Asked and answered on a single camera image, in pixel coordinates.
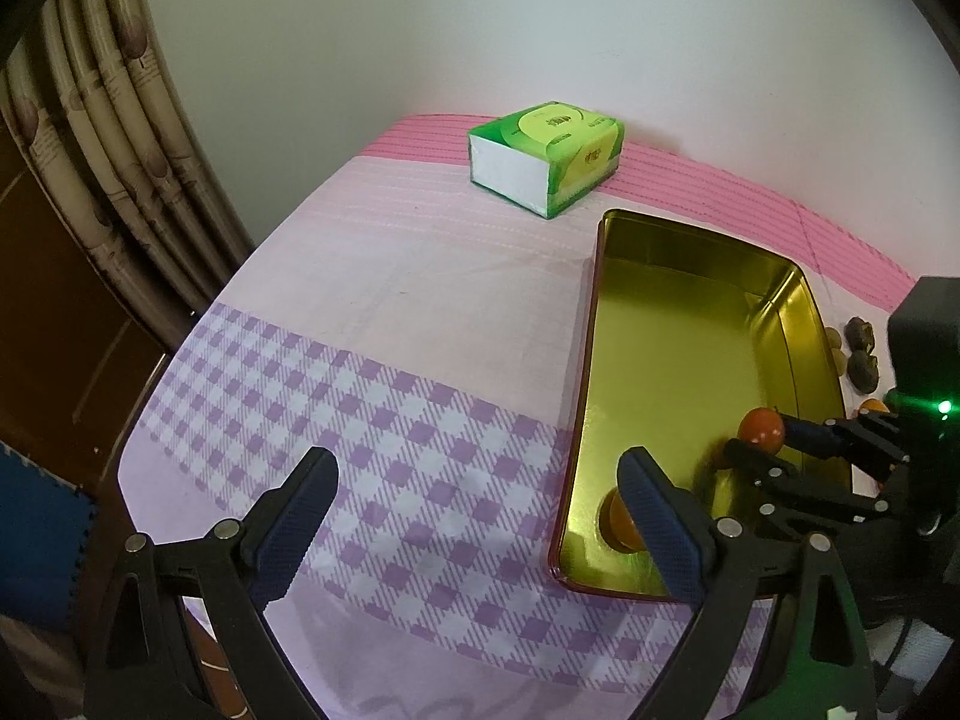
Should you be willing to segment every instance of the orange fruit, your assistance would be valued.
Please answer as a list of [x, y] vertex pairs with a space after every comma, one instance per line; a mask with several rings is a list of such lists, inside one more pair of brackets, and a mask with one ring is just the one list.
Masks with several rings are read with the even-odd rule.
[[600, 509], [600, 533], [619, 552], [643, 552], [646, 549], [616, 488], [607, 494]]
[[875, 397], [868, 397], [865, 401], [863, 401], [863, 403], [857, 407], [856, 411], [853, 412], [853, 416], [858, 415], [858, 413], [862, 412], [864, 409], [866, 409], [868, 412], [890, 413], [890, 409], [887, 408], [887, 404]]
[[741, 442], [752, 443], [764, 452], [776, 455], [784, 448], [784, 420], [773, 409], [753, 409], [747, 412], [736, 432]]

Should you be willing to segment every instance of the nut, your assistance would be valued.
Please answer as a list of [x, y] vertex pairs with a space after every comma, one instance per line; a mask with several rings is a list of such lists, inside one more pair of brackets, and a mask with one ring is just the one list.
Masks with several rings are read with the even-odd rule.
[[843, 338], [840, 338], [840, 331], [835, 327], [824, 327], [824, 333], [827, 333], [827, 343], [830, 344], [830, 348], [840, 349], [843, 347]]
[[837, 376], [847, 372], [847, 356], [839, 349], [831, 349], [833, 353], [833, 367], [837, 369]]

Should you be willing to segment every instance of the curtain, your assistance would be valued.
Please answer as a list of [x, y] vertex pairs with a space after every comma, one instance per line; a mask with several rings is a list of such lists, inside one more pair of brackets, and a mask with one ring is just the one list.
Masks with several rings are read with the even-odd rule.
[[176, 112], [141, 0], [48, 0], [0, 113], [101, 274], [171, 350], [250, 254]]

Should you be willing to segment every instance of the blue foam mat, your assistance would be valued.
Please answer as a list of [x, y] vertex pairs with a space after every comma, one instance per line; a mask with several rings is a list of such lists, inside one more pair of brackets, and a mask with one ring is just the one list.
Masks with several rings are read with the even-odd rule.
[[66, 631], [96, 504], [0, 442], [0, 613]]

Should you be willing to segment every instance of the pink bedsheet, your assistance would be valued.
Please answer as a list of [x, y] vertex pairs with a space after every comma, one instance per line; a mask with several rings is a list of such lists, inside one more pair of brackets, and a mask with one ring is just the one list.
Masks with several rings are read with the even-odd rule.
[[481, 120], [404, 119], [316, 189], [176, 354], [120, 466], [138, 528], [172, 541], [242, 515], [310, 445], [334, 451], [337, 501], [267, 612], [334, 718], [626, 717], [683, 632], [682, 605], [571, 593], [544, 565], [608, 208], [791, 257], [824, 321], [870, 319], [881, 350], [913, 283], [792, 200], [633, 143], [542, 220], [469, 183]]

